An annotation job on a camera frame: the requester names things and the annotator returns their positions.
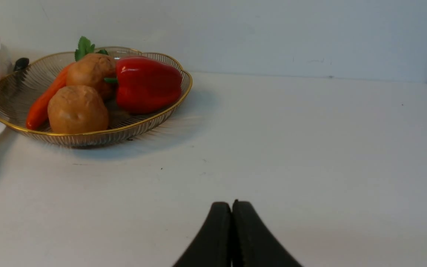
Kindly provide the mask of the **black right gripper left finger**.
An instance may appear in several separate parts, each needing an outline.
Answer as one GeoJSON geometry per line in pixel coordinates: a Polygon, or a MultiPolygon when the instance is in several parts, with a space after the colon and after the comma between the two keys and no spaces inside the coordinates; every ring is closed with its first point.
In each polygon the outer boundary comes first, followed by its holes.
{"type": "Polygon", "coordinates": [[[232,212],[226,202],[214,202],[197,235],[175,267],[230,267],[232,212]]]}

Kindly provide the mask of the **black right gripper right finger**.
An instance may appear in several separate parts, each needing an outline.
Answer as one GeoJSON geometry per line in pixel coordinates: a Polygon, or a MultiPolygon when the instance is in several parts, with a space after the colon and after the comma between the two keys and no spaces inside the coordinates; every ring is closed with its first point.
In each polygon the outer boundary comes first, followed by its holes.
{"type": "Polygon", "coordinates": [[[300,267],[247,201],[234,201],[232,265],[234,267],[300,267]]]}

